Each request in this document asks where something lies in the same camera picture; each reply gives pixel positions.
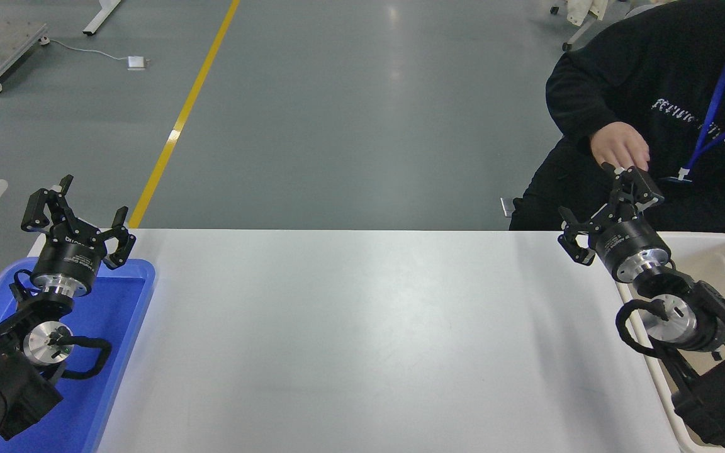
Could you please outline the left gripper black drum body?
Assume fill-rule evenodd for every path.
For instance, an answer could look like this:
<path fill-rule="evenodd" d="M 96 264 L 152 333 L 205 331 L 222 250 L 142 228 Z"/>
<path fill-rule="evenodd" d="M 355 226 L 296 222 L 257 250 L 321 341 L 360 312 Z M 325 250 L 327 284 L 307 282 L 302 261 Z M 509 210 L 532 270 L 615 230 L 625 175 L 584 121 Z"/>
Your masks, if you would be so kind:
<path fill-rule="evenodd" d="M 66 276 L 78 282 L 93 282 L 106 255 L 103 244 L 86 245 L 61 235 L 45 232 L 43 249 L 34 266 L 34 281 L 49 276 Z"/>

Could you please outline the person's right hand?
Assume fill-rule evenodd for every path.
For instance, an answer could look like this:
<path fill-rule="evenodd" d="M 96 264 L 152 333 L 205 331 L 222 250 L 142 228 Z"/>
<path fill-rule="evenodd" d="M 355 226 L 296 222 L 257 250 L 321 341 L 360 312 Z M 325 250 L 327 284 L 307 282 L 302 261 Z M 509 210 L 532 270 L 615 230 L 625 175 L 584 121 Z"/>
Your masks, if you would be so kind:
<path fill-rule="evenodd" d="M 647 141 L 624 121 L 613 121 L 589 137 L 590 151 L 598 165 L 636 167 L 648 171 L 650 152 Z"/>

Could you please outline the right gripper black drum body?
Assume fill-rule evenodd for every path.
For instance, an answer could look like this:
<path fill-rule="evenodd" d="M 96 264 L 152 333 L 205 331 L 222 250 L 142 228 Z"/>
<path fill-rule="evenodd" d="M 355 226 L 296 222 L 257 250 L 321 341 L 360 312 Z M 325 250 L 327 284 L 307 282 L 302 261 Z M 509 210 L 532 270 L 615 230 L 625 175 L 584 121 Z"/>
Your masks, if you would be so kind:
<path fill-rule="evenodd" d="M 671 259 L 670 248 L 642 217 L 607 227 L 593 241 L 593 249 L 616 281 L 633 281 Z"/>

